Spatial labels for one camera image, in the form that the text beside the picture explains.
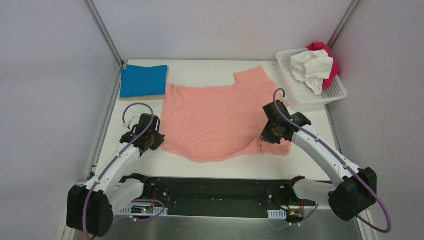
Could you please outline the salmon pink t shirt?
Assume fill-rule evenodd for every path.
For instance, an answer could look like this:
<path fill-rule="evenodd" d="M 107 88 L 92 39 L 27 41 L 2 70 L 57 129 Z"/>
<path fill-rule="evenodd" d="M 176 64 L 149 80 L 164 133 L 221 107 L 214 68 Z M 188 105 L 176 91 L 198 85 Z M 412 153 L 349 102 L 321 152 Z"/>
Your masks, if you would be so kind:
<path fill-rule="evenodd" d="M 292 144 L 261 138 L 267 124 L 264 106 L 273 102 L 277 85 L 263 67 L 234 74 L 234 85 L 166 86 L 160 133 L 164 151 L 198 163 L 221 162 L 251 154 L 284 155 Z"/>

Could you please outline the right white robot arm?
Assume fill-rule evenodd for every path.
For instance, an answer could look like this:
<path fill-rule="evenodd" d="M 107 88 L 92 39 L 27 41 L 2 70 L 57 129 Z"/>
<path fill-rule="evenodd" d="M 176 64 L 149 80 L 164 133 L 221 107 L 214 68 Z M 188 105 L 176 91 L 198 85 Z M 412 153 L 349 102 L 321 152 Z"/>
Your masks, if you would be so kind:
<path fill-rule="evenodd" d="M 300 112 L 290 114 L 280 100 L 267 104 L 263 110 L 268 121 L 261 138 L 271 144 L 289 141 L 301 148 L 331 181 L 323 183 L 297 176 L 288 183 L 292 195 L 326 204 L 346 222 L 376 203 L 377 174 L 372 168 L 361 168 L 334 150 L 306 116 Z"/>

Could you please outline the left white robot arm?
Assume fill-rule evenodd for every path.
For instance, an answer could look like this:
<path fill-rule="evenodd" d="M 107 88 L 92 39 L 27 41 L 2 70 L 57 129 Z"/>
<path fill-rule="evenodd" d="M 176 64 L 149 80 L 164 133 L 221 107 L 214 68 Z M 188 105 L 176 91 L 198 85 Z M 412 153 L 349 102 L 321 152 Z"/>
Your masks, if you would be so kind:
<path fill-rule="evenodd" d="M 117 149 L 103 166 L 84 185 L 74 185 L 67 195 L 66 225 L 94 237 L 103 237 L 115 216 L 131 201 L 140 197 L 146 176 L 130 175 L 118 185 L 126 171 L 143 153 L 157 150 L 164 142 L 160 134 L 160 118 L 143 113 L 139 122 L 125 133 Z"/>

